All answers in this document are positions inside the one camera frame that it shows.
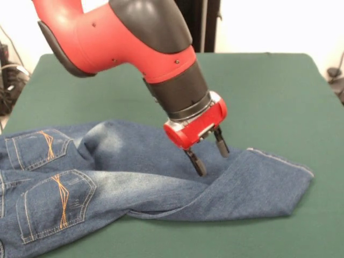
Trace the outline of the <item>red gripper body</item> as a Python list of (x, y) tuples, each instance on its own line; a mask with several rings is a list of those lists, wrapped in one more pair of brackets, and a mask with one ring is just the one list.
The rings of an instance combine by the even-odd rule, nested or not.
[(194, 144), (202, 141), (208, 134), (214, 133), (227, 116), (227, 107), (219, 96), (213, 96), (210, 106), (194, 118), (181, 123), (167, 121), (163, 129), (168, 138), (181, 149), (190, 149)]

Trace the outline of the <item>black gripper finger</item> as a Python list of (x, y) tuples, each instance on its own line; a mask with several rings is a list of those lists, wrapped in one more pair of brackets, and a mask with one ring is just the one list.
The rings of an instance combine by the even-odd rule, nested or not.
[(190, 159), (193, 167), (195, 168), (197, 174), (200, 177), (204, 177), (207, 174), (205, 165), (202, 160), (192, 151), (192, 149), (187, 149), (184, 151), (188, 158)]
[(228, 149), (228, 146), (225, 142), (225, 139), (223, 138), (221, 128), (218, 126), (214, 130), (214, 136), (216, 139), (216, 145), (218, 147), (218, 150), (222, 157), (229, 157), (230, 151)]

